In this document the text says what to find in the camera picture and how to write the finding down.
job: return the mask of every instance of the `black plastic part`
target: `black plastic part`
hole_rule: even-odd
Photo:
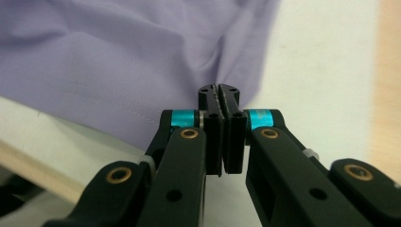
[[[171,116],[171,110],[164,110],[162,112],[162,115],[160,116],[159,129],[154,135],[146,152],[146,155],[153,158],[156,168],[159,167],[159,164],[162,161],[168,139],[170,138]]]
[[[246,183],[263,226],[372,226],[280,129],[253,131]]]
[[[107,175],[119,167],[131,170],[122,183],[110,183]],[[44,227],[135,226],[146,199],[148,165],[129,162],[109,164],[95,175],[83,191],[73,212],[65,219],[50,220]]]
[[[225,118],[222,158],[224,169],[230,174],[242,173],[247,115],[238,108],[239,90],[220,84],[218,86],[220,108]]]
[[[5,187],[0,187],[0,217],[11,213],[24,205],[24,202],[16,198]]]
[[[345,170],[347,165],[361,166],[362,169],[355,167],[361,176],[367,176],[365,169],[370,171],[372,179],[353,177]],[[401,226],[401,187],[378,169],[358,160],[343,159],[333,163],[329,178],[375,226]]]
[[[291,140],[298,146],[300,150],[304,150],[305,146],[295,137],[291,131],[286,126],[286,122],[284,121],[284,117],[279,110],[270,110],[271,115],[273,116],[274,128],[278,128],[282,131],[285,131],[287,136],[291,138]]]
[[[199,110],[203,113],[203,130],[207,135],[206,173],[221,175],[224,115],[220,109],[218,89],[215,84],[198,90]]]
[[[195,138],[182,138],[184,130]],[[205,187],[206,135],[197,128],[175,130],[136,226],[201,226]]]

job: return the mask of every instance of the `white surface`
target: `white surface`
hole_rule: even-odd
[[[376,16],[376,1],[283,2],[260,93],[247,108],[279,109],[326,166],[345,157],[366,160]],[[0,127],[0,165],[70,201],[102,166],[142,154],[3,98]],[[260,225],[244,177],[208,177],[204,226]]]

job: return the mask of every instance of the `lavender cloth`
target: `lavender cloth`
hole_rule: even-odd
[[[257,90],[277,0],[2,0],[0,96],[146,149],[197,90]]]

